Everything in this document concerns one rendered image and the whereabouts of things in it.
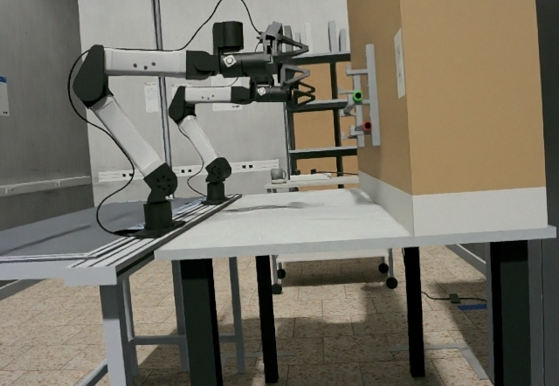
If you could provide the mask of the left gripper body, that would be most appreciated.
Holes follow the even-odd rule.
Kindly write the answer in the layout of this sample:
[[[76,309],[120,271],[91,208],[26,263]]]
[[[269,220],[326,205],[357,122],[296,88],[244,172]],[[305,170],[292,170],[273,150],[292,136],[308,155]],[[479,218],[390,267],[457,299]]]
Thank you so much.
[[[288,88],[289,89],[280,91],[280,86],[271,86],[270,87],[271,102],[286,102],[286,107],[291,107],[293,109],[292,90],[294,89],[294,84]]]

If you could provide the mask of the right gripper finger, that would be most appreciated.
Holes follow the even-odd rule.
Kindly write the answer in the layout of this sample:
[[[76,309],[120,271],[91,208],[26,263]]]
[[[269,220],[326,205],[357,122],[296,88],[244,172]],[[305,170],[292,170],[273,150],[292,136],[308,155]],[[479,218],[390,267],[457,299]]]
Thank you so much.
[[[303,73],[293,79],[286,81],[286,72],[300,72]],[[310,71],[304,68],[299,68],[292,65],[279,64],[279,81],[280,81],[280,91],[287,89],[294,83],[310,76]]]
[[[301,49],[291,52],[283,52],[282,51],[282,44],[288,44],[292,46],[299,47]],[[303,53],[309,52],[308,45],[304,45],[297,41],[294,41],[284,35],[279,33],[275,33],[275,58],[276,62],[280,62],[286,59],[293,58],[295,56],[301,55]]]

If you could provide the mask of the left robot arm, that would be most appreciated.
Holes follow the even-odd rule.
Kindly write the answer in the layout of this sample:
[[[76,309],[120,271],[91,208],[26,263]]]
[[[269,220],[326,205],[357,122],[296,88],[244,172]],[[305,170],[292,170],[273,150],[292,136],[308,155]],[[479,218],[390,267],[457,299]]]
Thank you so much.
[[[219,88],[195,88],[179,86],[171,101],[168,115],[176,125],[185,132],[198,153],[204,160],[208,175],[206,200],[201,204],[221,204],[230,200],[224,196],[225,179],[231,175],[231,165],[216,150],[206,133],[201,128],[196,111],[196,104],[227,103],[249,105],[271,102],[270,86],[267,76],[250,77],[249,88],[244,86],[226,86]],[[253,99],[254,88],[254,99]],[[187,106],[188,105],[188,106]]]

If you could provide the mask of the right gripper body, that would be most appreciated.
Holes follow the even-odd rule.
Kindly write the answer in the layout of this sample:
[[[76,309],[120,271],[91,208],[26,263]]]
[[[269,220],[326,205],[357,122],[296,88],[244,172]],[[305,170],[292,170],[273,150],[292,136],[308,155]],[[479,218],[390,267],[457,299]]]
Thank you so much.
[[[277,74],[278,84],[280,84],[280,63],[276,63],[275,40],[273,40],[273,52],[271,50],[271,39],[266,39],[266,34],[270,28],[267,26],[265,33],[259,37],[259,42],[263,44],[263,52],[242,52],[243,72],[245,77],[267,76],[268,85],[274,86],[273,75]]]

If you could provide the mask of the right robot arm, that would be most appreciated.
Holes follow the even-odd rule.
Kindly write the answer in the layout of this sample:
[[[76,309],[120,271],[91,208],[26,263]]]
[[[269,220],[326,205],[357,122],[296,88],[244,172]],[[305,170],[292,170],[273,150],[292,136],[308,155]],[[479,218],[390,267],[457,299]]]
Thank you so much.
[[[115,100],[108,88],[108,76],[205,80],[210,76],[217,76],[219,72],[224,79],[243,78],[245,73],[241,60],[242,52],[232,53],[244,49],[243,23],[215,22],[212,27],[212,40],[215,55],[205,51],[189,50],[186,52],[124,51],[93,45],[73,81],[72,88],[76,96],[102,122],[151,188],[148,201],[143,204],[144,229],[130,237],[162,238],[184,226],[185,220],[173,221],[171,201],[167,199],[165,201],[166,196],[176,191],[178,185],[176,174],[166,162],[162,161]]]

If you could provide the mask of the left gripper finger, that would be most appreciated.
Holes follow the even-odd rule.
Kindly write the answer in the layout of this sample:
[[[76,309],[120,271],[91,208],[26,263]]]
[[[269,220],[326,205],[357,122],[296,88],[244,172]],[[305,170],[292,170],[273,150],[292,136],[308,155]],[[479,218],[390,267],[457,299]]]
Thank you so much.
[[[306,83],[303,83],[303,82],[301,82],[301,81],[298,81],[298,82],[294,83],[294,88],[299,89],[299,85],[311,89],[310,91],[307,91],[306,93],[314,93],[314,92],[315,92],[315,87],[310,86],[310,85],[308,85],[308,84],[306,84]],[[304,96],[304,95],[298,94],[298,98],[303,97],[303,96]]]
[[[301,103],[298,103],[298,94],[310,97],[311,99],[305,100]],[[306,105],[307,103],[309,103],[311,101],[314,101],[314,100],[315,100],[315,95],[303,92],[303,91],[295,89],[295,88],[293,89],[293,109],[297,109],[299,107],[302,107],[302,106]]]

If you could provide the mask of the grey metal post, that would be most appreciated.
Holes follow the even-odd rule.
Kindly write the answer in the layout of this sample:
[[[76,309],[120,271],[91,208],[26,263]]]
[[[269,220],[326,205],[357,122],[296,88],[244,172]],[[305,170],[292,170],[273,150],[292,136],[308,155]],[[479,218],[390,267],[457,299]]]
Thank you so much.
[[[162,21],[160,0],[150,0],[153,27],[154,49],[163,49],[162,44]],[[169,115],[166,92],[165,77],[156,77],[157,98],[159,109],[159,121],[162,143],[162,159],[172,169],[170,137],[169,137]]]

